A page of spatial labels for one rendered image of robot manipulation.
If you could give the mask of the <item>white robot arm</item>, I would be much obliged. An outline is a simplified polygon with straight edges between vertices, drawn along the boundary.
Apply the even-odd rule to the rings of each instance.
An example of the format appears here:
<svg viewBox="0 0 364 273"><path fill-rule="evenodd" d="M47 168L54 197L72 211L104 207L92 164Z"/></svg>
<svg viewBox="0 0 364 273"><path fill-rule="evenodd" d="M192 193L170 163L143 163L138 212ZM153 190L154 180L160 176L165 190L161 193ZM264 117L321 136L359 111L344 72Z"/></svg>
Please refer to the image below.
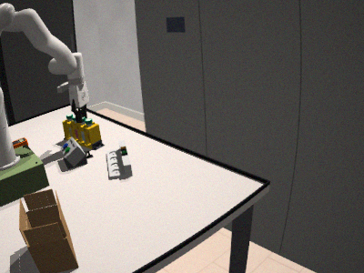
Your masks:
<svg viewBox="0 0 364 273"><path fill-rule="evenodd" d="M2 31L23 31L34 48L53 57L48 64L49 71L54 75L67 75L68 79L57 88L57 93L85 82L81 53L72 54L64 43L51 35L35 10L29 8L16 12L12 5L1 4L0 35ZM15 153L6 121L4 94L0 87L0 170L13 167L19 161L20 156Z"/></svg>

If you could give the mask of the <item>grey button housing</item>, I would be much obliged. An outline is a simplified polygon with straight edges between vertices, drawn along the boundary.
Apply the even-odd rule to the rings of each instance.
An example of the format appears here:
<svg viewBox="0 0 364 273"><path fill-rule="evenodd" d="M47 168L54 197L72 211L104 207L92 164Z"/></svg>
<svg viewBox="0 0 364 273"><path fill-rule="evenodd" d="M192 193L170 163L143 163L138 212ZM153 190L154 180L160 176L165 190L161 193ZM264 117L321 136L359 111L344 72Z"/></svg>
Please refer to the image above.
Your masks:
<svg viewBox="0 0 364 273"><path fill-rule="evenodd" d="M89 151L81 150L79 144L71 137L61 150L65 157L63 157L68 169L79 167L87 164L87 159L93 157ZM88 153L88 155L87 155ZM78 163L79 162L79 163ZM78 163L78 164L77 164Z"/></svg>

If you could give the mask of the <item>orange handheld multimeter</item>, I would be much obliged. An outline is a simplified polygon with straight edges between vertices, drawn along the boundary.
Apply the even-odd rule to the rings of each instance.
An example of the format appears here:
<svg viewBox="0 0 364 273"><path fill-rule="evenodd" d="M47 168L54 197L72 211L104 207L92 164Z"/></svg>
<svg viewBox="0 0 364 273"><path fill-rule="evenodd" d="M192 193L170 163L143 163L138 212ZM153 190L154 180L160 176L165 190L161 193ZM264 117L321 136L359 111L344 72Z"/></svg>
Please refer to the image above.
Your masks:
<svg viewBox="0 0 364 273"><path fill-rule="evenodd" d="M14 148L18 148L18 147L21 147L23 145L28 145L28 142L24 137L20 138L20 139L18 139L16 141L13 141L12 143L13 143Z"/></svg>

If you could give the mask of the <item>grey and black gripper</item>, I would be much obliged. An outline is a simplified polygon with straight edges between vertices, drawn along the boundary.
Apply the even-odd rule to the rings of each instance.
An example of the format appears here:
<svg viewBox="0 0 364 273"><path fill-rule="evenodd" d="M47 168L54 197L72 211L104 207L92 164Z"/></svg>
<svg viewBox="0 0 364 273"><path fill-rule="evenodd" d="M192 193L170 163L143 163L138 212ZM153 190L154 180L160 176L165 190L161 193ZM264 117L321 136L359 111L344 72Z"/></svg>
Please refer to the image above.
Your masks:
<svg viewBox="0 0 364 273"><path fill-rule="evenodd" d="M86 82L69 86L69 99L71 111L76 115L76 122L83 123L82 116L85 116L87 119L86 104L89 101ZM76 109L78 109L78 111Z"/></svg>

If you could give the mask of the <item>brown cardboard box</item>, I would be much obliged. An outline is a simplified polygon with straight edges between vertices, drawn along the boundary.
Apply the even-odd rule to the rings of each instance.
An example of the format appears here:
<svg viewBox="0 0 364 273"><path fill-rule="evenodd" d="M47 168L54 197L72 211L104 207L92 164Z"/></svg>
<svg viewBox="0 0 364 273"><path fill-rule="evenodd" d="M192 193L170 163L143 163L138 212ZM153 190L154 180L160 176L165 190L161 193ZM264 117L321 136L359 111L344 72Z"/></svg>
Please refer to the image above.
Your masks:
<svg viewBox="0 0 364 273"><path fill-rule="evenodd" d="M39 272L58 273L79 268L57 193L56 199L53 189L23 197L28 211L25 212L20 198L19 230Z"/></svg>

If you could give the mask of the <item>black table edge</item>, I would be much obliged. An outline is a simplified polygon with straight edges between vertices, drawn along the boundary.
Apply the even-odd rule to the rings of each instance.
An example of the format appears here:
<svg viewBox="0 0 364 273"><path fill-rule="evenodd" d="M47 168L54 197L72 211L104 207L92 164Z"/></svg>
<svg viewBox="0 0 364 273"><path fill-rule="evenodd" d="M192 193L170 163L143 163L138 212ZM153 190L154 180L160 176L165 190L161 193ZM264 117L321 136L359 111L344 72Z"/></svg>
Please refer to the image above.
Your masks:
<svg viewBox="0 0 364 273"><path fill-rule="evenodd" d="M8 127L10 126L13 126L13 125L16 125L16 124L19 124L21 122L24 122L26 120L29 120L29 119L32 119L34 117L37 117L37 116L41 116L41 115L44 115L44 114L47 114L47 113L50 113L50 112L53 112L57 109L60 109L60 108L63 108L63 107L66 107L66 106L70 106L70 104L67 104L67 105L64 105L64 106L60 106L60 107L57 107L57 108L54 108L54 109L51 109L49 111L46 111L44 113L41 113L41 114L38 114L38 115L35 115L35 116L30 116L29 118L26 118L26 119L23 119L23 120L20 120L20 121L17 121L17 122L14 122L13 124L10 124L8 125ZM253 175L253 174L250 174L244 170L241 170L241 169L238 169L236 167L232 167L228 164L225 164L225 163L222 163L220 161L217 161L216 159L213 159L211 157L206 157L204 155L201 155L195 151L192 151L190 149L187 149L185 147L182 147L182 146L179 146L179 145L176 145L174 143L171 143L169 141L166 141L165 139L162 139L160 137L157 137L157 136L153 136L151 134L148 134L147 132L144 132L142 130L139 130L137 128L134 128L132 126L129 126L129 125L126 125L124 123L121 123L113 118L110 118L108 116L104 116L104 115L101 115L95 111L92 111L90 109L86 109L86 111L88 112L91 112L95 115L98 115L98 116L101 116L107 120L110 120L112 122L115 122L121 126L124 126L124 127L127 127L129 129L132 129L140 134L143 134L145 136L148 136L148 137L151 137L151 138L154 138L155 140L158 140L162 143L165 143L167 145L170 145L172 147L175 147L175 148L178 148L180 150L183 150L191 155L194 155L196 157L200 157L200 158L203 158L209 162L212 162L214 164L217 164L219 166L222 166L222 167L225 167L227 169L230 169L232 171L235 171L241 175L244 175L244 176L247 176L247 177L251 177L253 179L256 179L257 181L260 181L262 183L265 183L264 185L262 185L260 188L258 188L256 191L254 191L251 195L249 195L248 197L246 197L244 200L242 200L240 203L238 203L236 206L234 206L233 208L231 208L228 212L226 212L224 215L222 215L221 217L219 217L218 219L216 219L215 221L213 221L212 223L210 223L209 225L207 225L206 227L202 228L201 230L199 230L196 234L194 234L193 236L191 236L190 238L186 239L185 241L183 241L182 243L178 244L177 246L175 246L174 248L171 248L168 252L164 253L163 255L159 256L158 258L152 260L151 262L145 264L143 267L137 269L136 271L132 272L132 273L143 273L144 271L148 270L149 268L152 268L153 266L155 266L157 263L159 263L160 261L164 260L165 258L171 256L172 254L174 254L175 252L177 252L178 250L180 250L181 248L183 248L184 246L186 246L187 244L189 244L190 242L192 242L193 240L195 240L196 238L200 237L201 235L203 235L204 233L206 233L207 231L209 231L212 227L214 227L215 225L217 225L219 222L221 222L222 220L224 220L226 217L228 217L229 215L231 215L232 213L234 213L236 210L238 210L240 207L242 207L243 205L245 205L251 198L253 198L255 195L257 195L260 191L262 191L265 187L267 187L269 184L270 184L270 181L265 179L265 178L262 178L262 177L258 177L256 175Z"/></svg>

